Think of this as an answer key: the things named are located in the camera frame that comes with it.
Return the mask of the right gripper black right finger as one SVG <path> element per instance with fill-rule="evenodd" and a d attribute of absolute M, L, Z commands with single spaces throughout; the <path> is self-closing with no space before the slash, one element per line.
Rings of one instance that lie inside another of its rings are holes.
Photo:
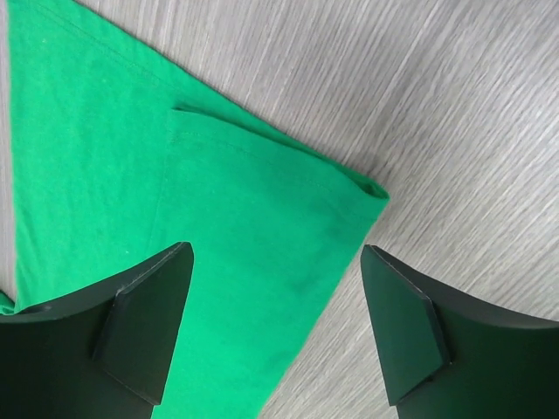
<path fill-rule="evenodd" d="M 558 325 L 477 299 L 379 247 L 362 282 L 389 405 L 401 418 L 555 418 Z"/>

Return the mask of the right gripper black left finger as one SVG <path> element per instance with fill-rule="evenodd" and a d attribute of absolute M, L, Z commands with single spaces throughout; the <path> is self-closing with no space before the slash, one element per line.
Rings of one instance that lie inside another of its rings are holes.
<path fill-rule="evenodd" d="M 180 242 L 1 319 L 4 418 L 149 418 L 162 397 L 194 254 Z"/>

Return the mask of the green t shirt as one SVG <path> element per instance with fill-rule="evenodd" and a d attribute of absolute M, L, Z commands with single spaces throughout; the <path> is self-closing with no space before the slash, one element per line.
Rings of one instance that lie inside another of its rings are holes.
<path fill-rule="evenodd" d="M 192 282 L 157 418 L 254 418 L 389 201 L 72 1 L 11 1 L 13 314 L 177 242 Z"/>

